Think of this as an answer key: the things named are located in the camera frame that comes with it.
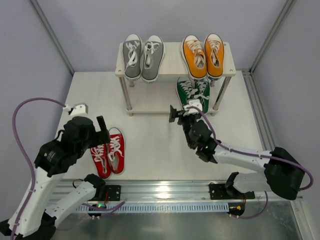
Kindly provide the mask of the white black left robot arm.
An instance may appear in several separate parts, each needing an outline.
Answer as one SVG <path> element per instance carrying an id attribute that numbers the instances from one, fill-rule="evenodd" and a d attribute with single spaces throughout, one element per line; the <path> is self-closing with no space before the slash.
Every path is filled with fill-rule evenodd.
<path id="1" fill-rule="evenodd" d="M 100 131 L 93 121 L 75 116 L 63 127 L 60 140 L 54 139 L 39 149 L 34 161 L 29 189 L 14 215 L 0 223 L 0 232 L 12 240 L 49 240 L 59 224 L 76 208 L 93 198 L 102 197 L 106 182 L 95 174 L 87 175 L 82 183 L 52 207 L 47 207 L 51 194 L 69 167 L 85 151 L 110 142 L 104 118 L 98 116 Z"/>

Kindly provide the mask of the white wooden shoe shelf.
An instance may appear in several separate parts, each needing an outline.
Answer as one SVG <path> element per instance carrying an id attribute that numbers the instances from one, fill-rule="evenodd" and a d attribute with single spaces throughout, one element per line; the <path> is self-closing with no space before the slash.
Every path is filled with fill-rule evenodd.
<path id="1" fill-rule="evenodd" d="M 224 62 L 222 79 L 218 83 L 211 83 L 208 114 L 215 116 L 232 77 L 236 75 L 236 68 L 228 42 L 224 42 Z M 125 64 L 123 60 L 123 44 L 119 45 L 115 76 L 119 79 L 125 99 L 126 111 L 129 116 L 134 114 L 168 114 L 170 105 L 180 107 L 180 100 L 176 93 L 179 77 L 187 77 L 187 67 L 181 56 L 180 42 L 166 42 L 165 55 L 160 66 L 158 79 L 154 83 L 142 80 L 126 80 Z"/>

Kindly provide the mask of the grey sneaker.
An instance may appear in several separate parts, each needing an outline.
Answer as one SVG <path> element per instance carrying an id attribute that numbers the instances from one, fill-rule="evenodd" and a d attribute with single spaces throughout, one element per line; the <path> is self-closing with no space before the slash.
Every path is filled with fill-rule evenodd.
<path id="1" fill-rule="evenodd" d="M 130 34 L 122 44 L 124 75 L 127 80 L 135 81 L 141 76 L 142 41 L 137 34 Z"/>
<path id="2" fill-rule="evenodd" d="M 153 83 L 158 79 L 160 67 L 165 57 L 165 46 L 158 35 L 151 35 L 144 44 L 142 80 Z"/>

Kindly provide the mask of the green sneaker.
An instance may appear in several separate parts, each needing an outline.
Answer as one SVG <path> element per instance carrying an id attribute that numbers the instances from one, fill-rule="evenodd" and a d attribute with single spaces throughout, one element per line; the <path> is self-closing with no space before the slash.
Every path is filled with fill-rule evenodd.
<path id="1" fill-rule="evenodd" d="M 210 83 L 207 79 L 203 79 L 196 81 L 194 85 L 195 89 L 197 90 L 194 97 L 200 100 L 202 104 L 202 112 L 206 114 L 209 110 Z"/>
<path id="2" fill-rule="evenodd" d="M 193 100 L 198 90 L 194 88 L 192 80 L 187 77 L 179 77 L 176 82 L 176 93 L 183 108 L 190 100 Z"/>

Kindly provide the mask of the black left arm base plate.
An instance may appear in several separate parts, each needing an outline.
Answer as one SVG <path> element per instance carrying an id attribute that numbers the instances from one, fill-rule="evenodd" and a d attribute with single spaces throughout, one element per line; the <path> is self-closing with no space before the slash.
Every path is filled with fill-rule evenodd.
<path id="1" fill-rule="evenodd" d="M 104 185 L 96 190 L 93 198 L 89 201 L 119 201 L 121 198 L 121 185 Z"/>

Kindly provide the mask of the aluminium mounting rail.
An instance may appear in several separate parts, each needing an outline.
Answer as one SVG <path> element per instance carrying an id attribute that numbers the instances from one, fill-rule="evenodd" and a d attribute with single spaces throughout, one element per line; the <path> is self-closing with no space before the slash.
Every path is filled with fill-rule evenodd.
<path id="1" fill-rule="evenodd" d="M 205 202 L 210 200 L 209 184 L 224 184 L 225 181 L 209 180 L 106 180 L 107 185 L 120 185 L 120 202 Z M 74 190 L 73 179 L 62 179 L 53 191 L 49 203 L 56 203 Z M 265 199 L 263 191 L 254 191 L 255 199 Z M 268 192 L 271 202 L 288 202 L 288 200 Z"/>

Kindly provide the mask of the orange sneaker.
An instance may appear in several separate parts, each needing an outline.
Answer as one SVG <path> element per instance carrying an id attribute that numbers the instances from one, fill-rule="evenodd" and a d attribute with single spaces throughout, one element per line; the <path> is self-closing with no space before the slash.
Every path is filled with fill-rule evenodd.
<path id="1" fill-rule="evenodd" d="M 207 62 L 200 40 L 195 35 L 187 35 L 182 41 L 181 56 L 192 80 L 202 80 L 207 75 Z"/>
<path id="2" fill-rule="evenodd" d="M 206 56 L 207 77 L 218 80 L 224 70 L 224 43 L 219 35 L 211 33 L 204 41 L 204 53 Z"/>

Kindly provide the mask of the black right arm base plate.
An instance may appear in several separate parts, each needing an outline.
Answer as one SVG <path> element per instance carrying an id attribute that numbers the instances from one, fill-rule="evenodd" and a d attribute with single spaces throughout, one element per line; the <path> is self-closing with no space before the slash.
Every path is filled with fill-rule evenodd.
<path id="1" fill-rule="evenodd" d="M 211 182 L 208 189 L 211 200 L 253 200 L 256 197 L 253 191 L 242 193 L 233 186 L 226 187 L 225 183 Z"/>

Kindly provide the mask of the red sneaker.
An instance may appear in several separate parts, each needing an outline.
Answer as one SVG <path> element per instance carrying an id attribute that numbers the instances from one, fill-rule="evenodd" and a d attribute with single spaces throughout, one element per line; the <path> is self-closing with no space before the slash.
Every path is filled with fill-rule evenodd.
<path id="1" fill-rule="evenodd" d="M 90 154 L 96 167 L 98 176 L 102 179 L 108 179 L 112 173 L 107 158 L 107 145 L 101 144 L 90 149 Z"/>
<path id="2" fill-rule="evenodd" d="M 121 174 L 125 169 L 125 138 L 117 127 L 109 129 L 110 142 L 107 145 L 107 159 L 111 171 L 114 174 Z"/>

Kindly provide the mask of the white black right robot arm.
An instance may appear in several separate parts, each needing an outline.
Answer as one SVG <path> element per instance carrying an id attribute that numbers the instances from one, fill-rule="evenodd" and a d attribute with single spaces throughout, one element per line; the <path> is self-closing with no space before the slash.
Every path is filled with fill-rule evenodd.
<path id="1" fill-rule="evenodd" d="M 224 187 L 231 198 L 248 192 L 273 192 L 293 201 L 302 190 L 307 170 L 284 148 L 257 151 L 222 143 L 217 139 L 209 120 L 199 108 L 186 105 L 183 110 L 170 108 L 169 122 L 182 126 L 187 145 L 206 163 L 234 165 L 250 173 L 233 172 Z"/>

